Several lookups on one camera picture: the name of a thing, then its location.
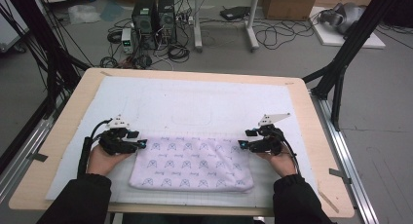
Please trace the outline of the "black tape piece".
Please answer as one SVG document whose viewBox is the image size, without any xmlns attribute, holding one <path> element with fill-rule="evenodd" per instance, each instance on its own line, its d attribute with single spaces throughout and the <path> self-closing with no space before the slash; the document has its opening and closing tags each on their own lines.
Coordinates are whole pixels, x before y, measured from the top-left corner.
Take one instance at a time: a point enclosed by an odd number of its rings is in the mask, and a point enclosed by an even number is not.
<svg viewBox="0 0 413 224">
<path fill-rule="evenodd" d="M 35 160 L 39 162 L 45 162 L 48 159 L 47 155 L 43 155 L 40 153 L 32 153 L 27 156 L 29 160 Z"/>
</svg>

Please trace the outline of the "white cabinet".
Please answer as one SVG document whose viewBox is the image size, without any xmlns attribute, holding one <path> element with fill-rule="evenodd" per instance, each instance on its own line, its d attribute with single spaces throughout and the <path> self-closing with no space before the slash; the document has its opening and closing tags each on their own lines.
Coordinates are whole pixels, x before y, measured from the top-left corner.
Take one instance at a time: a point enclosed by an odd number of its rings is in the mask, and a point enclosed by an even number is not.
<svg viewBox="0 0 413 224">
<path fill-rule="evenodd" d="M 5 53 L 19 40 L 20 36 L 1 14 L 1 11 L 16 21 L 22 34 L 28 31 L 28 27 L 10 0 L 0 0 L 0 53 Z"/>
</svg>

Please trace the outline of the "person's left hand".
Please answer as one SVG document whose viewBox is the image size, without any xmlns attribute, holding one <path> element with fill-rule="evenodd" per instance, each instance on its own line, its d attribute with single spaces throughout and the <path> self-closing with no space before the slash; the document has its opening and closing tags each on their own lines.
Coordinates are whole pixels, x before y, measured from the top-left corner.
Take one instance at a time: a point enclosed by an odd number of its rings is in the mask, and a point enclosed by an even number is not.
<svg viewBox="0 0 413 224">
<path fill-rule="evenodd" d="M 130 154 L 109 155 L 100 145 L 96 145 L 89 157 L 87 173 L 106 176 L 129 156 Z"/>
</svg>

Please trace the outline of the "lilac towel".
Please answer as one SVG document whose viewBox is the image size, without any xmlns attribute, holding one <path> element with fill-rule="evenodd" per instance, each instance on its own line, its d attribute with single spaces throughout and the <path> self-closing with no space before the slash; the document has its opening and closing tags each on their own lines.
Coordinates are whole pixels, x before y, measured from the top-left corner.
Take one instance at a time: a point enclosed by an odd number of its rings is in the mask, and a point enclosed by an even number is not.
<svg viewBox="0 0 413 224">
<path fill-rule="evenodd" d="M 137 153 L 130 185 L 179 192 L 247 193 L 254 186 L 248 152 L 231 137 L 147 137 Z"/>
</svg>

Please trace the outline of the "white power supply box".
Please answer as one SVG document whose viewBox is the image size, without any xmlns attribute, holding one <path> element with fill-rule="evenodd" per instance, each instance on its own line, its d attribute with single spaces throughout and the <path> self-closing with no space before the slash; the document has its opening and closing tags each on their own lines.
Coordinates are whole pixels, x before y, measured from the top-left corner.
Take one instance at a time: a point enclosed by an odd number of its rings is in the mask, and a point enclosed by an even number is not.
<svg viewBox="0 0 413 224">
<path fill-rule="evenodd" d="M 124 53 L 130 55 L 133 52 L 133 42 L 130 28 L 124 28 L 122 30 L 121 43 L 123 45 Z"/>
</svg>

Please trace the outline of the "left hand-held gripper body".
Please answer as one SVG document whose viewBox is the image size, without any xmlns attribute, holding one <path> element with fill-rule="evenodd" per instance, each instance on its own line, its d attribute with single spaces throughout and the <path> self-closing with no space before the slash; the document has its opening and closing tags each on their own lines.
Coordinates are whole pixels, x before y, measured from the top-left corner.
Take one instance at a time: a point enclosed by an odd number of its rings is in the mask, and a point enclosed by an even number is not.
<svg viewBox="0 0 413 224">
<path fill-rule="evenodd" d="M 127 138 L 129 126 L 120 115 L 110 119 L 106 124 L 107 130 L 100 135 L 99 145 L 109 155 L 134 153 L 137 138 Z"/>
</svg>

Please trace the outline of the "black flat device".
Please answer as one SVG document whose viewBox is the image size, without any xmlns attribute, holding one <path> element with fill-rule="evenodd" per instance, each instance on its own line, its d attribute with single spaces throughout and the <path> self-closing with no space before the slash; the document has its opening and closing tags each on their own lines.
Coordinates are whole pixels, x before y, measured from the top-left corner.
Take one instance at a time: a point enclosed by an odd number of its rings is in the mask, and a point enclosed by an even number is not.
<svg viewBox="0 0 413 224">
<path fill-rule="evenodd" d="M 221 11 L 220 16 L 226 20 L 242 19 L 249 15 L 249 11 L 249 7 L 233 7 Z"/>
</svg>

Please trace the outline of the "brown cardboard box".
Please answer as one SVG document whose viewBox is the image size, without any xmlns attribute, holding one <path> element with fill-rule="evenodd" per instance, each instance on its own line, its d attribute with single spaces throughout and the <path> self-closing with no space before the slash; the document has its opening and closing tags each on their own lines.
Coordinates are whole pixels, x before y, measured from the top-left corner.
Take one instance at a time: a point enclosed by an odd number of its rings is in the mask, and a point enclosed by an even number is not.
<svg viewBox="0 0 413 224">
<path fill-rule="evenodd" d="M 263 0 L 266 19 L 307 20 L 316 0 Z"/>
</svg>

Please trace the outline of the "thin wooden stick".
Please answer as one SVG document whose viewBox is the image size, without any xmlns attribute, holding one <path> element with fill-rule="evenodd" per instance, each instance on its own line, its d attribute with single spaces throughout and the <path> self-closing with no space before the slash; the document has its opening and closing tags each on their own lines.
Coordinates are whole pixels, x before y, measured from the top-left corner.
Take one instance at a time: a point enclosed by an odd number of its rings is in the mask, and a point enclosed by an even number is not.
<svg viewBox="0 0 413 224">
<path fill-rule="evenodd" d="M 339 213 L 338 207 L 331 200 L 329 200 L 328 197 L 320 190 L 319 196 L 324 199 L 324 201 L 331 207 L 331 209 L 333 209 L 336 213 Z"/>
</svg>

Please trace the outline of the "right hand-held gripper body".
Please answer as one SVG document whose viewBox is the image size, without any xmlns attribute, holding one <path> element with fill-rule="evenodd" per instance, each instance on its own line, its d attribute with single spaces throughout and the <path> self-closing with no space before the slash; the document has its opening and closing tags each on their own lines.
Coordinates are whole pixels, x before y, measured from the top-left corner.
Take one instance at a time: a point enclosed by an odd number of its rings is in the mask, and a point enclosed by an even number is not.
<svg viewBox="0 0 413 224">
<path fill-rule="evenodd" d="M 262 135 L 263 138 L 249 143 L 249 150 L 253 153 L 270 152 L 273 155 L 278 155 L 284 146 L 288 146 L 289 143 L 284 137 L 281 129 L 275 126 L 276 122 L 286 119 L 290 116 L 289 113 L 285 114 L 265 114 L 258 122 L 258 129 L 252 131 Z"/>
</svg>

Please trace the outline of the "teal floor sheet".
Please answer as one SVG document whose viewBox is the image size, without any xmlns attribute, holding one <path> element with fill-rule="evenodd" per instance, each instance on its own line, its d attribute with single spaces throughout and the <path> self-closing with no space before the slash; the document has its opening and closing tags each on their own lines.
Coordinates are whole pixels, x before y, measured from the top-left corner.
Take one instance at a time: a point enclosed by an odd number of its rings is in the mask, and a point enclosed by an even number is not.
<svg viewBox="0 0 413 224">
<path fill-rule="evenodd" d="M 110 1 L 103 8 L 100 18 L 104 21 L 113 21 L 123 13 L 124 9 L 117 3 Z"/>
</svg>

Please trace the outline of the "slim black computer tower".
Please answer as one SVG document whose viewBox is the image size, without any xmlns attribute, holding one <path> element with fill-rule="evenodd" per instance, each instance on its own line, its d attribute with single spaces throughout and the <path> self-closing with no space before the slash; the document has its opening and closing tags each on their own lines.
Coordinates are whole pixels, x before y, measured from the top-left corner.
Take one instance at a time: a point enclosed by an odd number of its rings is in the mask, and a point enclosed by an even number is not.
<svg viewBox="0 0 413 224">
<path fill-rule="evenodd" d="M 158 14 L 161 26 L 162 39 L 174 44 L 176 42 L 176 23 L 174 0 L 159 0 Z"/>
</svg>

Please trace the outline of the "white desk leg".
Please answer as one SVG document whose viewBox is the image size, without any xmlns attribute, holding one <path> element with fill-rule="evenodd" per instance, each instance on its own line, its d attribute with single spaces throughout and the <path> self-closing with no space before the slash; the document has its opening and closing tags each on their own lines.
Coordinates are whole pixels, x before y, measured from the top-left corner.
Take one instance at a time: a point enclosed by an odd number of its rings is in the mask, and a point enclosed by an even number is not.
<svg viewBox="0 0 413 224">
<path fill-rule="evenodd" d="M 245 31 L 246 31 L 246 34 L 248 36 L 250 46 L 251 46 L 250 50 L 252 52 L 256 51 L 259 48 L 259 44 L 256 39 L 255 32 L 253 30 L 253 22 L 255 20 L 255 13 L 256 13 L 257 6 L 258 6 L 258 0 L 251 0 L 248 19 L 244 22 Z"/>
<path fill-rule="evenodd" d="M 201 0 L 194 0 L 195 8 L 194 8 L 194 45 L 195 49 L 198 53 L 203 51 L 203 42 L 202 42 L 202 33 L 201 33 L 201 26 L 200 26 L 200 8 L 201 8 Z"/>
</svg>

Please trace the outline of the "grey rounded device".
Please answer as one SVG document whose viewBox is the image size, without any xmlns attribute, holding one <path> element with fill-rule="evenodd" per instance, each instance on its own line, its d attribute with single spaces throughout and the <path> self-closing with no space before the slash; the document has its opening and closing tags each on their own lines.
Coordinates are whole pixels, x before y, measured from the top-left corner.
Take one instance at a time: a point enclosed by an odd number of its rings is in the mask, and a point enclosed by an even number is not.
<svg viewBox="0 0 413 224">
<path fill-rule="evenodd" d="M 332 9 L 321 11 L 319 21 L 321 23 L 327 22 L 339 33 L 346 34 L 353 24 L 358 22 L 364 12 L 365 7 L 355 3 L 338 3 Z"/>
</svg>

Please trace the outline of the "white floor board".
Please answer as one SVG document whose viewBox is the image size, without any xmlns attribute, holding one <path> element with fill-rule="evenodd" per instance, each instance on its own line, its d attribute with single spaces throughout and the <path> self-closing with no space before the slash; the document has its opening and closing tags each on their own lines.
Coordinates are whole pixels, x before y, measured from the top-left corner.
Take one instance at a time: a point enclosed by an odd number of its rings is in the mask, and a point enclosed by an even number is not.
<svg viewBox="0 0 413 224">
<path fill-rule="evenodd" d="M 335 28 L 328 23 L 319 22 L 319 13 L 324 10 L 324 7 L 314 7 L 310 14 L 310 22 L 313 25 L 320 43 L 324 46 L 341 47 L 345 40 L 344 36 L 340 34 Z M 379 49 L 386 48 L 384 42 L 378 36 L 372 33 L 362 46 L 364 49 Z"/>
</svg>

